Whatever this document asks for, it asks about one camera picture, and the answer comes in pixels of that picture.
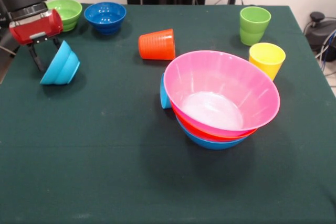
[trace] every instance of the cup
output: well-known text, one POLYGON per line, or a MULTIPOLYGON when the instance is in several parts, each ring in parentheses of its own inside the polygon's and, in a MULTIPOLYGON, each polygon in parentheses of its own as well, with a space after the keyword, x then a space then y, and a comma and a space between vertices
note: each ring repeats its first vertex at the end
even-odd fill
POLYGON ((252 46, 258 43, 271 20, 271 13, 258 6, 245 7, 240 11, 240 40, 252 46))
POLYGON ((174 30, 167 29, 139 37, 139 53, 144 60, 175 59, 174 30))
POLYGON ((160 84, 160 100, 161 100, 161 107, 163 109, 170 109, 172 107, 169 97, 166 93, 166 89, 164 88, 164 84, 163 84, 163 77, 164 77, 164 73, 161 76, 161 84, 160 84))
POLYGON ((265 72, 271 80, 274 80, 285 58, 286 53, 282 48, 271 43, 257 43, 249 50, 249 62, 265 72))

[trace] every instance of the bowl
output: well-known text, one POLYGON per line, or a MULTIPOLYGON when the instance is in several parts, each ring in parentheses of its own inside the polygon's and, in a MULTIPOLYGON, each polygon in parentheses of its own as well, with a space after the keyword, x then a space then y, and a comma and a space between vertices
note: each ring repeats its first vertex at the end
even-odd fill
POLYGON ((219 51, 193 51, 169 63, 164 87, 177 113, 202 132, 240 136, 265 126, 280 95, 258 67, 219 51))
POLYGON ((126 13, 121 4, 101 2, 86 8, 84 17, 98 32, 111 35, 120 29, 126 13))
POLYGON ((69 84, 75 76, 80 62, 65 40, 62 42, 47 71, 43 75, 41 85, 69 84))
POLYGON ((241 143, 245 138, 247 137, 242 137, 240 139, 231 141, 231 142, 212 142, 208 141, 205 139, 202 139, 200 137, 195 136, 194 134, 190 133, 182 124, 181 122, 177 119, 178 123, 180 124, 182 130, 184 133, 190 138, 191 141, 193 141, 195 144, 209 149, 209 150, 224 150, 231 148, 233 146, 236 146, 237 144, 241 143))
POLYGON ((183 125, 184 128, 186 128, 188 130, 188 132, 190 132, 191 134, 204 139, 204 140, 209 140, 209 141, 213 141, 213 142, 230 142, 230 141, 234 141, 243 137, 247 137, 250 136, 252 134, 254 134, 258 129, 254 129, 251 130, 245 134, 242 134, 240 136, 217 136, 217 135, 210 135, 207 134, 203 131, 200 131, 199 129, 195 128, 194 126, 192 126, 191 124, 189 124, 186 120, 184 120, 176 111, 175 108, 173 108, 173 111, 175 113, 176 118, 179 120, 179 122, 183 125))
POLYGON ((169 100, 169 98, 167 96, 166 90, 164 89, 163 76, 164 76, 164 73, 161 75, 161 83, 160 83, 160 101, 161 101, 161 107, 163 109, 171 109, 172 105, 171 105, 170 100, 169 100))
POLYGON ((71 31, 75 28, 83 10, 79 2, 75 0, 52 0, 46 4, 49 9, 55 9, 61 16, 63 31, 71 31))

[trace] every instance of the pink bowl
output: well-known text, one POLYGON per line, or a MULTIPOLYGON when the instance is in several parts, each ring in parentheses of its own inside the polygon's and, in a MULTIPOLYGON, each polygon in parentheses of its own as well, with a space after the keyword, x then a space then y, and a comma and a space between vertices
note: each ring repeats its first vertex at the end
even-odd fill
POLYGON ((279 92, 252 63, 225 52, 194 51, 174 59, 164 87, 178 114, 208 134, 239 136, 269 123, 279 92))

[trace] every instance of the light blue bowl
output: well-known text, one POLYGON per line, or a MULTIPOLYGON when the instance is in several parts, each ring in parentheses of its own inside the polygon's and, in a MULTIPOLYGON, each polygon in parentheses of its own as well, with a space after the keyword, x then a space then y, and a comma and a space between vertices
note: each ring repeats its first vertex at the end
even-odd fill
POLYGON ((204 140, 202 138, 199 138, 197 136, 195 136, 194 134, 190 133, 182 124, 181 122, 178 120, 178 118, 176 118, 177 121, 179 122, 181 128, 183 129, 184 133, 197 145, 209 149, 209 150, 224 150, 224 149, 228 149, 230 147, 236 146, 237 144, 241 143, 245 138, 247 138, 247 136, 231 141, 231 142, 211 142, 208 140, 204 140))
POLYGON ((84 17, 98 32, 111 35, 120 29, 126 13, 125 7, 118 3, 101 2, 86 8, 84 17))
POLYGON ((166 89, 164 88, 164 84, 163 84, 163 76, 164 73, 161 76, 161 84, 160 84, 160 100, 161 100, 161 107, 163 109, 170 109, 172 107, 169 97, 166 93, 166 89))
POLYGON ((62 42, 46 73, 41 79, 41 85, 69 84, 75 76, 80 62, 68 43, 62 42))

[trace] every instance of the upside-down orange cup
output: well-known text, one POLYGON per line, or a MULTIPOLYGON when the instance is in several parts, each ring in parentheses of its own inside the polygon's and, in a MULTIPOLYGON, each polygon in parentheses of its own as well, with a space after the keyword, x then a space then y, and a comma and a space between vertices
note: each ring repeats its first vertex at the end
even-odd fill
POLYGON ((144 60, 175 59, 174 30, 167 29, 139 37, 139 53, 144 60))

